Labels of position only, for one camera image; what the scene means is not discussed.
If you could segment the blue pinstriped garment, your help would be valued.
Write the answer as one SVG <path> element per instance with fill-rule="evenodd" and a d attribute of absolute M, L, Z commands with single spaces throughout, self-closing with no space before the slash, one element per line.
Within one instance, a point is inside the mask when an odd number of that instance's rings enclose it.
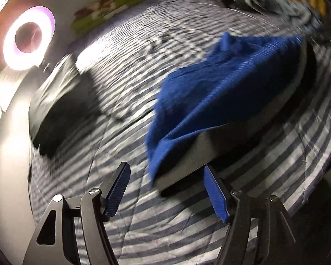
<path fill-rule="evenodd" d="M 260 115 L 297 81 L 306 45 L 301 36 L 224 33 L 206 59 L 170 73 L 146 137 L 150 180 L 168 173 L 200 133 Z"/>

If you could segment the dark grey pillow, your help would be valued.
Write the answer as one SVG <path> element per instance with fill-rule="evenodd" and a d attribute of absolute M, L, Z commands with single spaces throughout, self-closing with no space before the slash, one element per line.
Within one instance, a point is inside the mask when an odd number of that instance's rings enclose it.
<path fill-rule="evenodd" d="M 42 156 L 52 157 L 77 124 L 97 103 L 90 72 L 77 68 L 77 57 L 65 55 L 31 99 L 30 139 Z"/>

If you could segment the striped blue white bedspread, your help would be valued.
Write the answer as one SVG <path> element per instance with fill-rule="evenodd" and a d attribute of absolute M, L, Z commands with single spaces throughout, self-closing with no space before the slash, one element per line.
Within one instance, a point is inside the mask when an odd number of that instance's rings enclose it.
<path fill-rule="evenodd" d="M 228 227 L 202 173 L 161 186 L 197 136 L 224 146 L 216 169 L 252 197 L 296 213 L 331 160 L 331 45 L 280 19 L 213 0 L 147 0 L 73 46 L 92 83 L 90 112 L 51 158 L 36 151 L 30 203 L 80 196 L 123 161 L 131 177 L 106 225 L 120 264 L 212 264 Z"/>

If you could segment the light blue denim jacket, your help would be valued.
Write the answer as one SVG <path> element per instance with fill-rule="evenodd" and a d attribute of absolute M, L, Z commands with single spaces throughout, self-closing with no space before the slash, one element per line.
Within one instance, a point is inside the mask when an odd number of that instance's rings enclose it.
<path fill-rule="evenodd" d="M 308 2 L 291 0 L 245 0 L 255 11 L 266 16 L 277 16 L 292 23 L 303 32 L 321 30 L 320 14 Z"/>

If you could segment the green folded blanket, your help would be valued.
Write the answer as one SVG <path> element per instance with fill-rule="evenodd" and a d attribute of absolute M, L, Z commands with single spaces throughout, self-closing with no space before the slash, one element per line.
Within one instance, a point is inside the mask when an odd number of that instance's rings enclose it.
<path fill-rule="evenodd" d="M 86 35 L 88 32 L 90 32 L 92 29 L 103 24 L 104 22 L 116 16 L 117 14 L 143 1 L 145 0 L 131 0 L 124 5 L 117 7 L 115 10 L 103 9 L 100 11 L 95 11 L 82 19 L 79 20 L 74 19 L 70 27 L 78 37 L 82 37 Z"/>

